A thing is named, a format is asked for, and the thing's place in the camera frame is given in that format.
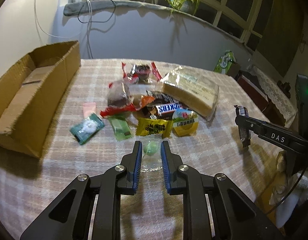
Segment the small dark candy bar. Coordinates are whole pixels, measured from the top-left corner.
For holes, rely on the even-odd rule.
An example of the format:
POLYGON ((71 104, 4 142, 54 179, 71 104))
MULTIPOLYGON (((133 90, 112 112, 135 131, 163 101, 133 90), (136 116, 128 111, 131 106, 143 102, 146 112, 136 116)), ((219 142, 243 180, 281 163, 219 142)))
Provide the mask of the small dark candy bar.
POLYGON ((242 121, 237 121, 239 116, 249 117, 248 110, 246 107, 240 105, 234 105, 236 118, 235 123, 238 126, 239 136, 242 143, 243 148, 247 148, 251 144, 251 133, 248 128, 241 126, 242 121))

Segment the green round candy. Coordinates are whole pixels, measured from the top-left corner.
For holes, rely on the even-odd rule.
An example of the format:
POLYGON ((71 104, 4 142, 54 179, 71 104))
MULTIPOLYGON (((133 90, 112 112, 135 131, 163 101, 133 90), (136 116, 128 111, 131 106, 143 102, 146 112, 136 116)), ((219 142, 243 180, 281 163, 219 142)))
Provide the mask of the green round candy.
POLYGON ((141 172, 152 172, 162 168, 160 134, 148 135, 142 138, 141 172))

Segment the Snickers bar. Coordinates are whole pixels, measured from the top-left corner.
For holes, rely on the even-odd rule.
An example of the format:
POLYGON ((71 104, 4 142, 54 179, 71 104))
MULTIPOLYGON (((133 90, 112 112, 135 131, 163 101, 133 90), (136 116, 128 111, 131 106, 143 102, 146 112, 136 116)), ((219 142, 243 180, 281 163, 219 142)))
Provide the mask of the Snickers bar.
POLYGON ((188 106, 181 102, 162 103, 153 102, 145 106, 141 112, 145 118, 171 120, 174 112, 178 109, 188 109, 188 106))

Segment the bread slice package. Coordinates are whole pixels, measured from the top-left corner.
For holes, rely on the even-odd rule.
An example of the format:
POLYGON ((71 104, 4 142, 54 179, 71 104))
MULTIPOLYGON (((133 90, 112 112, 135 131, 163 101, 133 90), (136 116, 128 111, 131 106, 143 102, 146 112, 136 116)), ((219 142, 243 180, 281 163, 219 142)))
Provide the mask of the bread slice package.
POLYGON ((208 121, 219 99, 219 86, 192 67, 179 66, 171 70, 159 81, 158 89, 208 121))

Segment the lace covered side table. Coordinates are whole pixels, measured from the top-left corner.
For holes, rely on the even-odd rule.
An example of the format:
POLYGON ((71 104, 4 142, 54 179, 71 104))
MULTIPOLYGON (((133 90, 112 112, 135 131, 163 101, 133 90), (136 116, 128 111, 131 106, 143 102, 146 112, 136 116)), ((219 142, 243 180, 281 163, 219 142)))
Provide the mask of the lace covered side table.
POLYGON ((274 80, 257 66, 240 70, 235 79, 270 122, 286 128, 292 125, 297 109, 274 80))

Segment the light green candy packet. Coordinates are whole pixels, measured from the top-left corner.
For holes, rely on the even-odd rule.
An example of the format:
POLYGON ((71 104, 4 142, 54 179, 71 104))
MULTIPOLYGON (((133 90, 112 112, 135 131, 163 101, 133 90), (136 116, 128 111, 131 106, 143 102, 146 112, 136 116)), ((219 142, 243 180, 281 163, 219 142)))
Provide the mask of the light green candy packet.
POLYGON ((108 117, 108 120, 113 128, 114 136, 117 141, 123 141, 133 136, 129 125, 123 116, 110 116, 108 117))

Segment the yellow jelly cup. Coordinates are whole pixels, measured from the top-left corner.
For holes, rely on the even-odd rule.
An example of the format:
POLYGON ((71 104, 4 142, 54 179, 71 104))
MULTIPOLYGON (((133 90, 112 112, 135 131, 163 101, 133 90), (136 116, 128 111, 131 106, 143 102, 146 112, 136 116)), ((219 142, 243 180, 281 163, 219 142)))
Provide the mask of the yellow jelly cup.
POLYGON ((178 109, 172 116, 172 128, 177 136, 183 137, 195 133, 198 129, 198 115, 187 109, 178 109))

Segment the yellow snack packet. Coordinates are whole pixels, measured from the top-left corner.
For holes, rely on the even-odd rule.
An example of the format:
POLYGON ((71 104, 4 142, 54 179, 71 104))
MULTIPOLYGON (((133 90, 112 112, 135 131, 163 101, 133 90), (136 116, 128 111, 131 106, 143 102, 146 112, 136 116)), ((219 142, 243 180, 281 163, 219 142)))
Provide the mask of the yellow snack packet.
POLYGON ((135 135, 145 137, 160 134, 162 138, 168 138, 172 124, 171 120, 139 118, 135 135))

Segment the dark green candy packet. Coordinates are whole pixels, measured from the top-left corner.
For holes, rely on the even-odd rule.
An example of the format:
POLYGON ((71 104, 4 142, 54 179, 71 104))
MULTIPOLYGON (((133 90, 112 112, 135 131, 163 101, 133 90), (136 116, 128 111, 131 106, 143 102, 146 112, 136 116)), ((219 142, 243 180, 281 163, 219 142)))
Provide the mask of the dark green candy packet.
POLYGON ((70 128, 70 133, 80 145, 84 145, 104 127, 104 122, 95 113, 92 113, 79 124, 72 126, 72 128, 70 128))

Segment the orange red snack wrapper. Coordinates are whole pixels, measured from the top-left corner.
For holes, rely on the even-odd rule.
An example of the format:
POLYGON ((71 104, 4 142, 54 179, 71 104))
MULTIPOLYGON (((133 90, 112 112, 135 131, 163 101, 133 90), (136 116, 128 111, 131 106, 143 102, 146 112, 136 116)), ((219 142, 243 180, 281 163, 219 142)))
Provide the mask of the orange red snack wrapper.
POLYGON ((133 102, 129 102, 121 107, 108 106, 105 110, 100 111, 100 116, 106 117, 122 114, 124 112, 137 112, 152 103, 154 100, 155 98, 153 96, 141 95, 136 99, 136 105, 133 102))

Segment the pink candy packet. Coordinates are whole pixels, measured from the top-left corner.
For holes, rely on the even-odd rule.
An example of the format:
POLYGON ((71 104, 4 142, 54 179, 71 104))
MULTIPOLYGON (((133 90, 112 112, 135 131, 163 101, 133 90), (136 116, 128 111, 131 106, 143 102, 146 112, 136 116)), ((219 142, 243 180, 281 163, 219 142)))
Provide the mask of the pink candy packet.
POLYGON ((96 103, 95 102, 86 102, 83 103, 83 115, 84 118, 88 118, 92 114, 96 113, 96 103))

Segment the brown cake clear packet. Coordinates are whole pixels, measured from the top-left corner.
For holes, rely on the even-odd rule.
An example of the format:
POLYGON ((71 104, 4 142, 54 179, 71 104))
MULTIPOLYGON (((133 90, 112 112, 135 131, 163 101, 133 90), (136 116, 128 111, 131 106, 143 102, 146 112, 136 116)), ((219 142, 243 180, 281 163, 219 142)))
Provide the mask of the brown cake clear packet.
POLYGON ((110 83, 107 103, 109 107, 123 107, 130 104, 129 86, 123 81, 110 83))

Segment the green white carton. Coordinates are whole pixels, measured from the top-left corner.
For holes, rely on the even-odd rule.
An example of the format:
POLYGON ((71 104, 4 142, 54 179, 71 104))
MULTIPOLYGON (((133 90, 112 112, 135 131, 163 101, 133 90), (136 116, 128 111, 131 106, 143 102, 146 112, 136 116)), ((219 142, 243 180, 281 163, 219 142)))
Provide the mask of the green white carton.
POLYGON ((236 58, 234 56, 234 53, 230 50, 225 51, 225 53, 219 58, 215 68, 214 72, 220 73, 220 74, 226 74, 231 65, 236 63, 236 58))

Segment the red-edged dark plum packet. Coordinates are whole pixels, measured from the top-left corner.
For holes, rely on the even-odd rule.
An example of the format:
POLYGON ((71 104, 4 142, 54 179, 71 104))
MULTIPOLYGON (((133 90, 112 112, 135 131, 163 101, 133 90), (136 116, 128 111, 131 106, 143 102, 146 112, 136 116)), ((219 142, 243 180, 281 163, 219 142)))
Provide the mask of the red-edged dark plum packet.
POLYGON ((123 81, 130 84, 150 84, 158 82, 162 76, 154 62, 151 64, 122 63, 123 81))

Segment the brown cardboard box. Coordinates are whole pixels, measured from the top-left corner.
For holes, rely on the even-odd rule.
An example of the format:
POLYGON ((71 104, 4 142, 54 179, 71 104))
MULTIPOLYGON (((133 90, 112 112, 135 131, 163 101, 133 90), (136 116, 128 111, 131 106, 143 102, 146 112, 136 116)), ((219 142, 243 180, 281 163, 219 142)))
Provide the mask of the brown cardboard box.
POLYGON ((40 158, 49 124, 81 65, 78 41, 34 49, 0 78, 0 146, 40 158))

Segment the grey windowsill cloth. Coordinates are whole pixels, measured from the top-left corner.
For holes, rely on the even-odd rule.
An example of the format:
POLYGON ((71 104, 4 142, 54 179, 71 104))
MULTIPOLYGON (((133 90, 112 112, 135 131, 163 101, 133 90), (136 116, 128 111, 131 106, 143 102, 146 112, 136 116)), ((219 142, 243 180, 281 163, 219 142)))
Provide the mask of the grey windowsill cloth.
MULTIPOLYGON (((138 1, 129 1, 129 0, 95 0, 89 1, 91 3, 91 9, 93 12, 101 12, 104 10, 114 9, 115 12, 119 8, 125 8, 126 10, 140 10, 140 12, 144 15, 147 12, 153 11, 154 13, 165 13, 168 16, 179 15, 183 17, 187 17, 193 21, 197 21, 202 25, 206 25, 209 28, 213 28, 217 30, 217 27, 212 25, 211 23, 204 21, 196 16, 186 14, 180 11, 172 12, 171 8, 151 4, 146 2, 138 2, 138 1)), ((79 14, 89 12, 87 2, 77 2, 77 3, 68 3, 64 6, 63 9, 63 19, 62 19, 62 26, 66 25, 69 18, 77 18, 79 14)))

